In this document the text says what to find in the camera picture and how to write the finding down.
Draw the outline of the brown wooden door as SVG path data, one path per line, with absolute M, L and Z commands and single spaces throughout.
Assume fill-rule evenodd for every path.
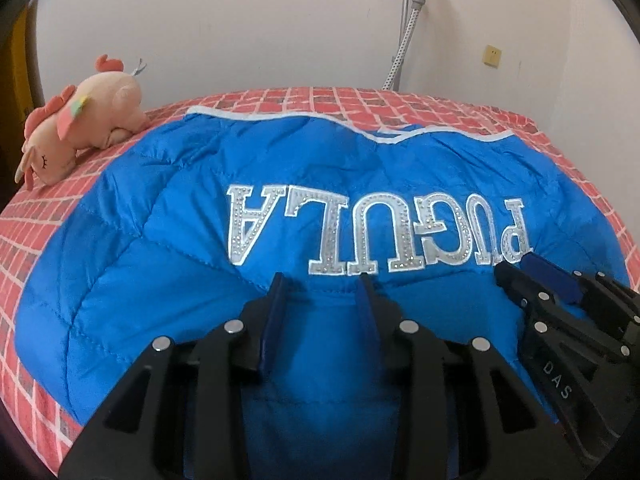
M 2 78 L 9 85 L 6 92 L 23 117 L 43 104 L 37 54 L 37 8 L 38 0 L 24 6 L 1 49 L 1 68 L 6 72 Z

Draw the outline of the yellow wall socket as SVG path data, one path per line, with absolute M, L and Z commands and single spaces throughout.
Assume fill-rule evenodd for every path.
M 492 68 L 498 68 L 501 61 L 502 51 L 488 44 L 483 53 L 483 63 Z

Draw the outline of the pink unicorn plush toy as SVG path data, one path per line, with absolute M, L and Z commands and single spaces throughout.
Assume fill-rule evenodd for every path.
M 137 76 L 145 67 L 139 62 L 128 73 L 122 60 L 101 55 L 94 63 L 94 75 L 35 108 L 24 125 L 14 181 L 23 182 L 28 190 L 35 179 L 54 185 L 74 170 L 80 152 L 106 150 L 143 131 L 149 117 L 141 107 Z

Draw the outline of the blue puffer jacket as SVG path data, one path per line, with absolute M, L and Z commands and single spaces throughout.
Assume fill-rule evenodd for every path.
M 528 252 L 628 276 L 605 215 L 511 131 L 363 132 L 196 106 L 114 160 L 50 238 L 15 348 L 88 422 L 152 340 L 204 336 L 282 273 L 273 369 L 243 396 L 252 473 L 385 479 L 399 398 L 362 327 L 358 275 L 440 338 L 484 337 L 516 365 L 523 315 L 492 268 Z

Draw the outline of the red plaid bed cover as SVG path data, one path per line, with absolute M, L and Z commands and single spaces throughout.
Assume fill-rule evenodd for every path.
M 622 218 L 600 191 L 526 116 L 489 105 L 465 104 L 415 93 L 354 88 L 297 87 L 247 90 L 203 96 L 149 110 L 157 127 L 181 118 L 196 105 L 229 112 L 276 114 L 317 112 L 368 131 L 396 131 L 410 125 L 459 127 L 482 136 L 510 130 L 553 161 L 590 197 L 612 224 L 633 288 L 639 286 L 639 248 Z M 28 374 L 14 349 L 15 312 L 24 284 L 44 245 L 105 167 L 130 145 L 87 155 L 62 182 L 19 190 L 1 214 L 1 440 L 9 456 L 37 478 L 54 477 L 78 426 Z

